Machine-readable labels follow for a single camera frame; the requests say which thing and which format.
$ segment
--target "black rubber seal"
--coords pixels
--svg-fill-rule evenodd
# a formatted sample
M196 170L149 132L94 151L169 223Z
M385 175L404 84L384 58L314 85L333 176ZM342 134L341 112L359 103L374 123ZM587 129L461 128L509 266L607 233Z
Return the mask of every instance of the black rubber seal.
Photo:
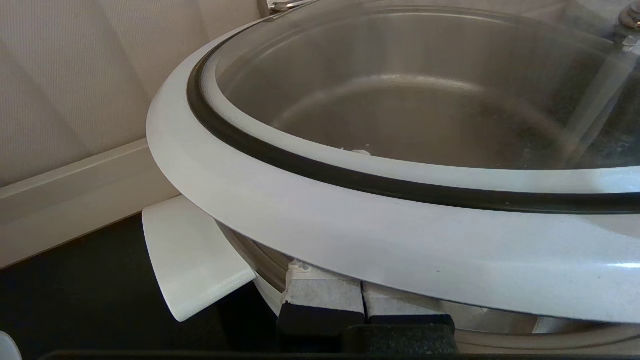
M225 144L263 163L342 188L428 204L522 213L576 215L640 213L640 193L522 193L414 183L336 167L271 145L243 132L223 119L211 108L202 92L200 80L207 61L230 39L209 51L197 63L187 83L187 100L194 116L211 134Z

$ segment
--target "white handle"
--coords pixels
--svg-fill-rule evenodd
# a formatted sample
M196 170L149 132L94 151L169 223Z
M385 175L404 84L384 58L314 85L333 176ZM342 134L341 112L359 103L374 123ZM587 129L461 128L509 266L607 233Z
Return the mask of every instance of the white handle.
M180 322L255 278L215 219L184 196L145 208L142 224L160 290Z

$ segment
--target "white wall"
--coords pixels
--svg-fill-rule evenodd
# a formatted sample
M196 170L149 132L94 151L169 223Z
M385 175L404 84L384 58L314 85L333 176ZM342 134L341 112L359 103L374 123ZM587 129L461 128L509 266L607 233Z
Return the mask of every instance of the white wall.
M0 0L0 187L145 137L151 99L256 0Z

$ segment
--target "white baseboard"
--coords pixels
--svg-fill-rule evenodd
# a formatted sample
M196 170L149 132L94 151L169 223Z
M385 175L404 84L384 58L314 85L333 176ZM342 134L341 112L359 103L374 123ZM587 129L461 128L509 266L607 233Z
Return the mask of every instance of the white baseboard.
M0 268L178 194L146 139L0 188Z

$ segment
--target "metal hinge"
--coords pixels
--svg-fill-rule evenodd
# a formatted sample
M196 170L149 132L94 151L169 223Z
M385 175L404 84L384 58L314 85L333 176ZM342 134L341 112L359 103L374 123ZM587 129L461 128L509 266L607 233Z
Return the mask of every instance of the metal hinge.
M276 15L279 13L288 12L297 7L309 4L316 0L290 0L290 1L276 1L276 0L258 0L258 6L260 8L260 14L263 17Z

